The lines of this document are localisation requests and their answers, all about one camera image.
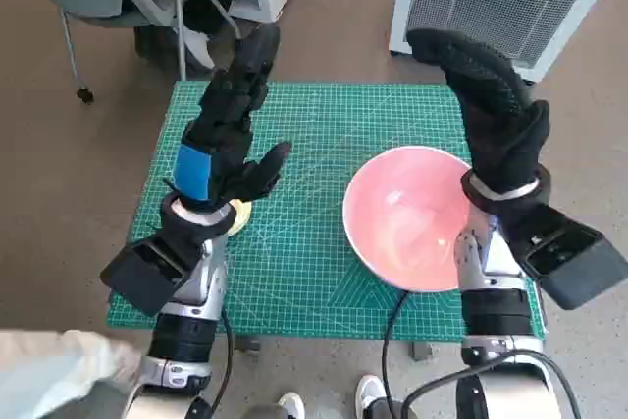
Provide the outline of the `black left hand blue tape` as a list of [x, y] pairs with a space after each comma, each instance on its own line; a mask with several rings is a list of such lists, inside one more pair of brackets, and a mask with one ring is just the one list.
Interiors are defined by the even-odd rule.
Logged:
[[253, 140], [251, 113], [266, 99], [279, 45], [277, 25], [257, 26], [207, 85], [199, 115], [183, 131], [174, 180], [168, 183], [185, 209], [211, 213], [234, 199], [262, 199], [279, 180], [292, 151], [289, 142], [276, 144], [260, 161], [246, 159]]

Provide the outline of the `black gloved right hand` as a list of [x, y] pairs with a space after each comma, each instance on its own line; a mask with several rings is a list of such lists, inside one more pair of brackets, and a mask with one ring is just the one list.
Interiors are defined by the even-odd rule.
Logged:
[[479, 180], [497, 194], [532, 183], [550, 134], [549, 103], [533, 99], [510, 60], [486, 43], [433, 28], [415, 28], [406, 41], [456, 95]]

